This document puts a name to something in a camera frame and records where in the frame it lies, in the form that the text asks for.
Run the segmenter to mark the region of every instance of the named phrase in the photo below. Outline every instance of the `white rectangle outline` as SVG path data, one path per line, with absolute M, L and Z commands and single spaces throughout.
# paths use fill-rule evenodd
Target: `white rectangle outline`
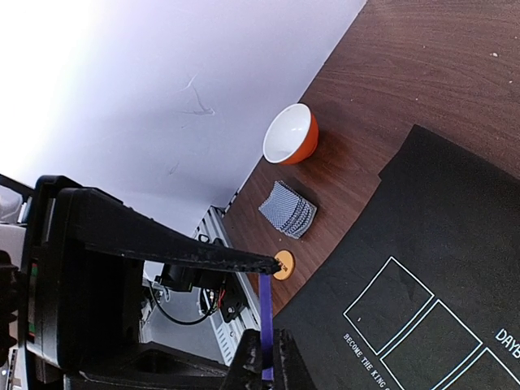
M 385 344 L 383 346 L 383 348 L 381 348 L 379 351 L 375 352 L 375 349 L 372 348 L 372 345 L 368 342 L 368 340 L 365 338 L 365 336 L 359 331 L 359 329 L 356 327 L 356 325 L 354 325 L 354 322 L 347 316 L 347 312 L 352 309 L 352 307 L 358 303 L 358 301 L 361 299 L 361 297 L 363 296 L 364 293 L 366 293 L 366 291 L 368 290 L 368 288 L 375 282 L 375 280 L 377 279 L 377 277 L 379 275 L 381 275 L 381 273 L 383 272 L 383 270 L 386 268 L 386 266 L 391 262 L 391 261 L 394 261 L 399 267 L 401 267 L 403 270 L 405 270 L 408 275 L 410 275 L 412 278 L 414 278 L 415 280 L 418 281 L 418 283 L 422 286 L 422 288 L 424 288 L 426 291 L 428 291 L 428 293 L 431 295 L 430 298 L 426 301 L 426 303 L 424 305 L 422 305 L 421 309 L 418 310 L 418 312 L 411 318 L 410 321 L 408 321 L 405 326 L 398 332 L 396 333 L 396 335 L 390 339 L 390 341 Z M 426 287 L 424 285 L 423 282 L 421 282 L 419 279 L 417 279 L 417 277 L 415 277 L 414 274 L 412 274 L 410 271 L 408 271 L 406 269 L 405 266 L 403 266 L 400 262 L 398 262 L 396 260 L 396 258 L 394 258 L 393 256 L 390 256 L 387 260 L 386 263 L 384 263 L 384 265 L 381 267 L 381 269 L 379 270 L 379 272 L 377 274 L 375 274 L 374 278 L 370 281 L 370 283 L 365 287 L 365 289 L 361 292 L 361 294 L 359 294 L 359 296 L 356 298 L 356 300 L 354 302 L 352 302 L 352 304 L 349 306 L 349 308 L 347 310 L 344 311 L 343 315 L 344 317 L 350 322 L 350 325 L 352 325 L 352 327 L 356 330 L 356 332 L 358 333 L 358 335 L 361 336 L 361 338 L 365 341 L 366 345 L 368 345 L 368 347 L 372 350 L 373 353 L 375 353 L 375 356 L 378 356 L 380 353 L 382 353 L 384 351 L 385 348 L 387 348 L 416 318 L 417 316 L 424 310 L 424 308 L 426 306 L 428 306 L 428 304 L 431 302 L 431 300 L 433 299 L 433 297 L 435 296 L 435 294 L 433 292 L 430 291 L 430 289 L 428 287 Z
M 402 390 L 405 390 L 405 388 L 403 388 L 401 386 L 401 383 L 399 382 L 399 380 L 397 380 L 396 376 L 392 373 L 392 370 L 390 370 L 390 368 L 388 368 L 387 364 L 384 362 L 384 359 L 406 338 L 410 335 L 411 332 L 414 331 L 414 329 L 426 318 L 427 315 L 430 314 L 430 312 L 437 306 L 437 305 L 441 305 L 443 306 L 478 342 L 479 344 L 475 347 L 475 349 L 473 349 L 473 351 L 471 351 L 471 353 L 458 365 L 456 366 L 453 370 L 451 370 L 449 372 L 449 374 L 447 374 L 443 379 L 441 379 L 433 388 L 431 388 L 431 390 L 436 390 L 436 388 L 438 388 L 447 378 L 449 378 L 455 371 L 457 371 L 459 368 L 461 368 L 462 365 L 464 365 L 464 363 L 466 363 L 474 354 L 475 352 L 477 352 L 477 350 L 482 346 L 483 342 L 471 331 L 471 329 L 469 329 L 440 299 L 437 299 L 435 301 L 435 303 L 431 306 L 430 309 L 427 310 L 427 312 L 415 323 L 415 325 L 413 325 L 411 327 L 411 329 L 406 332 L 406 334 L 393 346 L 391 347 L 381 358 L 380 358 L 380 361 L 381 363 L 383 364 L 383 366 L 385 366 L 385 368 L 388 370 L 388 372 L 390 373 L 390 375 L 394 378 L 394 380 L 396 381 L 396 383 L 399 385 L 399 387 L 402 389 Z
M 514 374 L 511 372 L 511 370 L 510 370 L 509 368 L 507 368 L 507 366 L 506 366 L 506 365 L 505 365 L 505 364 L 504 364 L 504 363 L 503 363 L 503 362 L 502 362 L 502 361 L 501 361 L 501 360 L 500 360 L 500 359 L 499 359 L 499 358 L 498 358 L 498 357 L 493 353 L 493 351 L 491 351 L 491 350 L 489 349 L 489 347 L 486 347 L 485 349 L 483 349 L 483 351 L 482 351 L 481 353 L 479 353 L 479 355 L 478 355 L 475 359 L 473 359 L 473 361 L 468 365 L 468 367 L 466 367 L 466 368 L 465 368 L 465 369 L 464 369 L 464 370 L 463 370 L 459 375 L 457 375 L 455 378 L 453 378 L 452 381 L 451 381 L 450 383 L 448 383 L 448 384 L 446 385 L 446 387 L 443 388 L 442 390 L 445 390 L 446 388 L 449 388 L 449 387 L 453 384 L 453 382 L 455 382 L 455 381 L 456 381 L 457 379 L 459 379 L 459 378 L 460 378 L 460 377 L 461 377 L 461 376 L 462 376 L 466 371 L 468 371 L 468 370 L 471 368 L 471 366 L 473 366 L 473 365 L 477 362 L 477 360 L 479 360 L 479 359 L 480 359 L 480 358 L 481 358 L 481 357 L 482 357 L 486 352 L 489 352 L 489 353 L 491 354 L 491 356 L 493 356 L 493 357 L 495 358 L 495 360 L 496 360 L 497 362 L 499 362 L 500 365 L 501 365 L 502 367 L 504 367 L 504 369 L 509 373 L 509 375 L 511 375 L 511 376 L 513 377 L 514 381 L 515 381 L 517 384 L 520 384 L 520 380 L 518 380 L 518 378 L 517 378 L 516 376 L 514 376 Z

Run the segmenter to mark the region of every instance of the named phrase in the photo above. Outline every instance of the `black cable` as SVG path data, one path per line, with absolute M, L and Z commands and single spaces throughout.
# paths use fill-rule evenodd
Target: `black cable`
M 206 302 L 206 299 L 204 297 L 204 293 L 208 296 L 208 301 L 210 301 L 210 304 Z M 201 288 L 200 293 L 198 294 L 198 303 L 201 307 L 202 313 L 206 313 L 208 310 L 210 311 L 210 314 L 213 314 L 217 311 L 217 300 L 216 300 L 216 292 L 214 290 L 208 289 L 208 288 Z
M 159 302 L 157 300 L 157 297 L 155 296 L 155 293 L 154 293 L 154 288 L 152 287 L 152 282 L 150 282 L 148 280 L 148 285 L 149 285 L 149 292 L 150 294 L 152 294 L 152 299 L 154 300 L 155 302 L 155 305 L 158 307 L 159 311 L 162 313 L 162 315 L 164 315 L 167 319 L 169 319 L 170 321 L 172 321 L 173 323 L 176 323 L 178 325 L 185 325 L 185 326 L 188 326 L 188 325 L 197 325 L 198 323 L 201 323 L 202 321 L 204 321 L 205 319 L 207 319 L 210 314 L 211 314 L 211 310 L 208 310 L 202 317 L 200 317 L 199 319 L 196 319 L 195 321 L 192 321 L 192 322 L 185 322 L 185 321 L 180 321 L 179 319 L 175 319 L 173 317 L 171 317 L 162 307 L 161 305 L 159 305 Z

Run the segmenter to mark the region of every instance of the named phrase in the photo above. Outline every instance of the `brown wood grain surface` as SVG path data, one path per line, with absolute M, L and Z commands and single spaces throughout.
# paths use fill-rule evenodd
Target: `brown wood grain surface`
M 369 0 L 302 101 L 320 127 L 315 155 L 262 160 L 224 219 L 238 249 L 294 253 L 293 276 L 274 282 L 276 313 L 355 222 L 413 124 L 520 177 L 520 2 Z M 318 206 L 301 240 L 258 212 L 275 180 Z

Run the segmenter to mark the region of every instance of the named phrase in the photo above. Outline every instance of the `black felt mat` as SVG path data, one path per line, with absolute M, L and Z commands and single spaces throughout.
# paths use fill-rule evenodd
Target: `black felt mat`
M 275 318 L 321 389 L 520 388 L 520 184 L 415 126 Z

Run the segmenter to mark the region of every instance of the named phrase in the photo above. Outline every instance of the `white wall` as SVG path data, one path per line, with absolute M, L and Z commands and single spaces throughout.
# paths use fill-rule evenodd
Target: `white wall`
M 191 234 L 364 3 L 2 2 L 0 172 L 64 174 Z

